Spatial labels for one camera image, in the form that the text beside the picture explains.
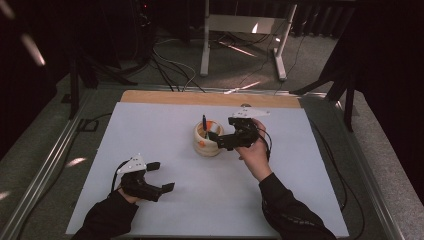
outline metal frame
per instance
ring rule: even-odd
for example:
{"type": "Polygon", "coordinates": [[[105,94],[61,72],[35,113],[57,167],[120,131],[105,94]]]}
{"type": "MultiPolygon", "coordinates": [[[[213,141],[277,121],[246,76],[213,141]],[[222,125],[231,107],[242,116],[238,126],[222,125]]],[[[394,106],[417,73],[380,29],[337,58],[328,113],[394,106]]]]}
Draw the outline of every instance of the metal frame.
{"type": "Polygon", "coordinates": [[[200,66],[200,76],[206,77],[209,74],[209,31],[276,34],[281,27],[281,39],[278,48],[274,49],[274,59],[277,67],[278,79],[281,81],[287,80],[282,52],[290,32],[296,7],[296,4],[290,4],[290,11],[286,19],[214,15],[209,12],[209,0],[205,0],[205,37],[203,43],[202,63],[200,66]],[[251,21],[256,22],[257,29],[255,31],[252,31],[253,28],[250,26],[251,21]]]}
{"type": "MultiPolygon", "coordinates": [[[[340,123],[340,126],[345,126],[345,119],[343,117],[343,108],[340,102],[337,102],[334,105],[334,111],[336,112],[337,120],[340,123]]],[[[390,213],[386,201],[382,198],[382,192],[380,187],[378,186],[377,180],[374,177],[371,167],[368,164],[368,161],[361,150],[361,146],[356,140],[355,134],[347,127],[341,127],[342,132],[347,139],[349,146],[352,149],[352,153],[354,154],[355,163],[359,169],[359,173],[361,174],[361,179],[365,185],[365,188],[368,191],[368,194],[371,198],[371,201],[374,205],[376,213],[380,218],[380,222],[384,231],[387,234],[389,239],[398,240],[405,239],[402,234],[402,231],[399,228],[399,225],[393,219],[392,214],[390,213]]]]}
{"type": "Polygon", "coordinates": [[[72,137],[72,133],[78,126],[78,120],[79,116],[81,115],[81,112],[83,111],[84,107],[87,105],[89,100],[92,98],[92,94],[90,94],[91,91],[87,91],[88,92],[85,93],[81,99],[82,104],[79,111],[75,113],[75,117],[73,118],[73,120],[69,120],[66,126],[64,127],[62,133],[56,141],[56,144],[50,151],[50,154],[44,161],[40,170],[38,170],[37,174],[28,186],[27,190],[19,201],[11,217],[7,221],[5,227],[3,228],[3,231],[0,234],[0,239],[16,239],[19,235],[19,232],[22,228],[22,224],[24,223],[26,217],[31,212],[32,208],[40,198],[47,182],[49,181],[52,173],[56,169],[56,166],[60,161],[63,152],[68,146],[68,143],[72,137]]]}

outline wire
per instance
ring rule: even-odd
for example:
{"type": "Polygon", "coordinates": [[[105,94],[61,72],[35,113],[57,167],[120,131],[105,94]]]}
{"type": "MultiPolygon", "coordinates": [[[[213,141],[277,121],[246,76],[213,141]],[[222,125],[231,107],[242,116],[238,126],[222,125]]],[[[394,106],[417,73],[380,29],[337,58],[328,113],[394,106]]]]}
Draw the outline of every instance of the wire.
{"type": "Polygon", "coordinates": [[[264,42],[266,39],[268,39],[268,37],[270,36],[270,34],[263,34],[263,36],[260,38],[260,39],[258,39],[258,40],[256,40],[256,41],[249,41],[249,40],[245,40],[245,39],[242,39],[242,38],[240,38],[240,37],[237,37],[236,35],[234,35],[233,33],[231,33],[231,32],[229,32],[229,33],[227,33],[228,35],[230,35],[232,38],[236,38],[236,39],[238,39],[238,40],[241,40],[241,41],[243,41],[243,42],[246,42],[247,44],[243,44],[243,45],[234,45],[234,46],[240,46],[240,47],[246,47],[246,46],[251,46],[251,45],[255,45],[255,44],[257,44],[257,43],[261,43],[261,42],[264,42]]]}
{"type": "MultiPolygon", "coordinates": [[[[90,121],[88,121],[88,122],[86,122],[84,124],[83,128],[87,127],[88,124],[97,121],[99,118],[102,118],[102,117],[105,117],[105,116],[110,116],[110,115],[112,115],[112,113],[102,114],[102,115],[100,115],[100,116],[98,116],[98,117],[96,117],[94,119],[90,119],[90,121]]],[[[72,148],[73,148],[73,146],[75,144],[75,140],[78,138],[80,132],[81,131],[79,129],[76,130],[76,134],[73,137],[73,139],[72,139],[72,141],[71,141],[71,143],[69,145],[68,151],[66,152],[65,158],[63,160],[63,163],[62,163],[62,166],[60,167],[59,172],[56,174],[56,177],[53,179],[53,181],[51,182],[50,186],[46,190],[43,191],[42,195],[38,198],[37,202],[34,204],[34,206],[31,208],[30,212],[28,213],[28,215],[25,217],[25,220],[22,223],[22,227],[21,227],[21,229],[19,231],[19,234],[18,234],[18,236],[17,236],[16,239],[18,239],[18,240],[21,239],[22,233],[25,231],[25,227],[26,227],[26,225],[28,223],[28,219],[33,214],[34,209],[36,209],[38,207],[38,205],[44,200],[44,198],[47,196],[47,194],[50,192],[50,190],[53,188],[53,186],[57,183],[57,180],[62,175],[63,170],[65,169],[66,163],[68,162],[68,159],[69,159],[69,155],[71,153],[71,150],[72,150],[72,148]]]]}
{"type": "Polygon", "coordinates": [[[265,138],[262,137],[261,135],[259,135],[259,138],[262,139],[262,141],[264,141],[264,143],[266,145],[266,149],[267,149],[266,155],[267,155],[267,158],[268,158],[268,161],[269,161],[269,158],[271,157],[271,150],[272,150],[272,139],[271,139],[271,136],[265,130],[263,130],[263,129],[260,129],[260,128],[256,128],[256,129],[259,130],[259,131],[264,132],[266,134],[266,136],[268,137],[268,139],[269,139],[269,145],[268,145],[268,142],[265,140],[265,138]]]}
{"type": "MultiPolygon", "coordinates": [[[[275,34],[278,32],[278,30],[281,28],[281,26],[283,26],[284,22],[280,24],[280,26],[278,26],[278,28],[275,30],[273,36],[275,36],[275,34]]],[[[268,58],[269,58],[269,46],[271,46],[272,40],[274,40],[274,37],[271,38],[271,41],[269,41],[268,46],[266,47],[266,59],[265,61],[262,63],[261,67],[250,73],[249,75],[247,75],[245,78],[243,78],[243,80],[239,83],[240,85],[244,82],[244,80],[246,80],[248,77],[252,76],[254,73],[259,72],[263,69],[264,65],[268,62],[268,58]]]]}
{"type": "Polygon", "coordinates": [[[171,85],[170,80],[167,78],[167,75],[164,74],[164,71],[162,70],[162,68],[160,67],[159,63],[156,61],[155,58],[152,58],[153,62],[156,64],[157,69],[159,70],[160,75],[162,76],[163,80],[166,82],[166,84],[168,84],[169,88],[171,89],[171,91],[174,92],[174,88],[171,85]]]}
{"type": "Polygon", "coordinates": [[[180,63],[180,62],[176,62],[176,61],[171,61],[171,60],[168,60],[168,59],[166,59],[166,58],[164,58],[164,57],[162,57],[161,55],[159,55],[157,52],[156,52],[156,50],[155,49],[153,49],[153,52],[154,52],[154,54],[158,57],[158,58],[160,58],[161,60],[163,60],[163,61],[165,61],[165,62],[168,62],[168,63],[170,63],[170,64],[172,64],[173,66],[175,66],[175,67],[177,67],[186,77],[187,77],[187,82],[186,82],[186,84],[184,85],[184,87],[183,87],[183,89],[182,89],[182,92],[184,92],[185,90],[186,90],[186,88],[187,88],[187,86],[190,84],[190,83],[194,83],[202,92],[206,92],[205,90],[203,90],[197,83],[195,83],[193,80],[194,80],[194,78],[196,77],[196,71],[192,68],[192,67],[189,67],[189,66],[187,66],[186,64],[183,64],[183,63],[180,63]],[[188,69],[190,69],[192,72],[193,72],[193,76],[191,77],[191,78],[188,78],[188,75],[187,75],[187,73],[182,69],[182,68],[180,68],[178,65],[180,65],[180,66],[183,66],[183,67],[186,67],[186,68],[188,68],[188,69]]]}
{"type": "Polygon", "coordinates": [[[116,177],[118,176],[118,170],[125,165],[125,163],[127,163],[129,160],[124,161],[123,163],[119,164],[118,168],[116,168],[115,173],[113,174],[113,180],[112,180],[112,187],[110,188],[110,192],[112,193],[115,189],[115,181],[116,181],[116,177]]]}
{"type": "Polygon", "coordinates": [[[324,138],[324,135],[318,129],[317,125],[310,118],[308,118],[308,119],[309,119],[309,122],[311,123],[311,126],[318,132],[318,135],[320,136],[320,138],[321,138],[321,140],[322,140],[322,142],[324,144],[324,147],[325,147],[325,149],[327,151],[327,154],[328,154],[328,156],[329,156],[329,158],[330,158],[330,160],[331,160],[334,168],[336,169],[337,175],[339,176],[340,181],[342,183],[345,200],[344,200],[344,203],[342,204],[342,206],[341,206],[340,209],[343,211],[344,208],[345,208],[345,206],[346,206],[346,204],[347,204],[347,191],[346,191],[346,187],[352,193],[352,195],[355,198],[355,201],[356,201],[356,203],[357,203],[357,205],[359,207],[359,211],[361,213],[361,218],[362,218],[362,226],[361,226],[361,230],[358,233],[358,235],[356,237],[354,237],[355,240],[356,239],[359,239],[362,236],[362,234],[364,233],[364,230],[365,230],[365,215],[364,215],[364,210],[362,208],[362,205],[361,205],[359,199],[357,198],[356,194],[354,193],[353,189],[350,187],[350,185],[348,184],[348,182],[346,181],[346,179],[340,173],[339,168],[337,167],[337,164],[336,164],[336,161],[335,161],[335,158],[334,158],[333,151],[331,150],[330,145],[328,144],[327,140],[324,138]]]}
{"type": "MultiPolygon", "coordinates": [[[[305,36],[306,36],[306,35],[303,35],[302,40],[300,40],[299,46],[297,47],[296,57],[295,57],[295,59],[294,59],[294,63],[293,63],[293,65],[290,67],[289,71],[287,71],[286,78],[288,78],[288,77],[289,77],[289,74],[290,74],[291,70],[293,69],[293,67],[294,67],[294,66],[296,65],[296,63],[297,63],[297,58],[298,58],[298,56],[299,56],[300,46],[302,46],[302,42],[303,42],[303,39],[305,39],[305,36]]],[[[283,82],[283,81],[281,81],[281,83],[280,83],[280,87],[279,87],[279,88],[275,91],[274,95],[275,95],[275,94],[277,94],[277,92],[281,90],[281,88],[283,87],[283,83],[284,83],[284,82],[283,82]]]]}
{"type": "Polygon", "coordinates": [[[269,46],[271,46],[271,43],[272,43],[272,40],[273,40],[274,38],[272,37],[271,38],[271,41],[269,41],[269,43],[268,43],[268,46],[266,47],[266,59],[265,59],[265,61],[262,63],[262,65],[261,65],[261,67],[259,68],[259,69],[257,69],[257,70],[255,70],[255,71],[253,71],[252,73],[250,73],[249,75],[247,75],[246,77],[244,77],[243,78],[243,80],[241,80],[241,82],[239,83],[240,85],[247,79],[247,78],[249,78],[250,76],[252,76],[253,74],[255,74],[255,73],[257,73],[257,72],[259,72],[259,71],[261,71],[262,69],[263,69],[263,67],[265,66],[265,64],[268,62],[268,59],[269,59],[269,46]]]}

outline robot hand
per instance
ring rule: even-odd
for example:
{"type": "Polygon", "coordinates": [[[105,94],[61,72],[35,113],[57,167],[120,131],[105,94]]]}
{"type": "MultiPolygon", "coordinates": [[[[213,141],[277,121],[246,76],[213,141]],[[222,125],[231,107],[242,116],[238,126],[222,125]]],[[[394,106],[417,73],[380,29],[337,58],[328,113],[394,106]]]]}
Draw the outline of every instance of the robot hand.
{"type": "Polygon", "coordinates": [[[162,187],[155,187],[146,183],[144,174],[159,168],[159,162],[145,164],[140,155],[132,157],[117,170],[117,174],[124,173],[121,178],[122,190],[130,196],[157,202],[162,194],[174,190],[175,185],[175,183],[168,183],[162,187]]]}

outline aluminum rail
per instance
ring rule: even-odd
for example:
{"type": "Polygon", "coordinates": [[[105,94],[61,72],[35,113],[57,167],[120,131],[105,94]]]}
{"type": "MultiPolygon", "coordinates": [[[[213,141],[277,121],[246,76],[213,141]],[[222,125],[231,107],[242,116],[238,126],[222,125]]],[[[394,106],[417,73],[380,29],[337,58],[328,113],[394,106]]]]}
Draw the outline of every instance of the aluminum rail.
{"type": "Polygon", "coordinates": [[[53,171],[56,169],[56,166],[60,161],[60,157],[65,151],[73,132],[77,128],[81,112],[91,98],[91,90],[86,90],[81,99],[80,110],[75,114],[73,120],[69,120],[65,125],[48,157],[44,161],[40,170],[38,170],[37,174],[33,178],[32,182],[28,186],[23,197],[6,223],[3,231],[0,234],[1,240],[12,240],[18,237],[26,217],[40,198],[46,183],[50,179],[53,171]]]}
{"type": "MultiPolygon", "coordinates": [[[[337,120],[340,122],[340,126],[345,126],[343,120],[343,109],[340,102],[334,105],[334,111],[336,112],[337,120]]],[[[346,127],[341,127],[349,146],[352,148],[353,157],[356,160],[355,163],[359,168],[361,179],[365,185],[366,190],[371,198],[376,213],[380,218],[381,225],[387,234],[388,239],[392,240],[404,240],[399,225],[393,219],[390,213],[386,201],[382,198],[382,192],[378,186],[377,180],[374,177],[371,167],[362,152],[361,146],[359,145],[354,133],[349,132],[346,127]]]]}

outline table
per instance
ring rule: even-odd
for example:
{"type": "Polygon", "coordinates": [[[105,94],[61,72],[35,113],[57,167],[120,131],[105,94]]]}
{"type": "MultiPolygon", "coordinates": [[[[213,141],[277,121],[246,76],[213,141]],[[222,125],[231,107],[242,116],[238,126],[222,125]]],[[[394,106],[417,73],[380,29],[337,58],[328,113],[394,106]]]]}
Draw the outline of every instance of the table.
{"type": "Polygon", "coordinates": [[[234,129],[227,118],[248,103],[271,112],[260,120],[273,141],[270,164],[295,196],[337,236],[347,228],[306,114],[294,97],[127,91],[117,103],[66,231],[74,234],[88,210],[105,198],[116,167],[137,153],[162,163],[146,181],[175,181],[159,202],[142,202],[127,236],[277,238],[261,210],[257,181],[237,152],[201,157],[192,131],[202,114],[234,129]]]}
{"type": "Polygon", "coordinates": [[[237,16],[210,14],[210,0],[205,0],[205,24],[204,24],[204,44],[202,52],[202,62],[200,75],[207,76],[209,68],[209,32],[243,32],[280,35],[278,48],[273,49],[275,66],[277,68],[278,79],[287,80],[287,74],[284,67],[282,53],[290,33],[293,17],[296,13],[298,4],[329,5],[329,6],[356,6],[356,0],[274,0],[267,2],[281,2],[289,6],[287,16],[282,18],[256,17],[256,16],[237,16]]]}

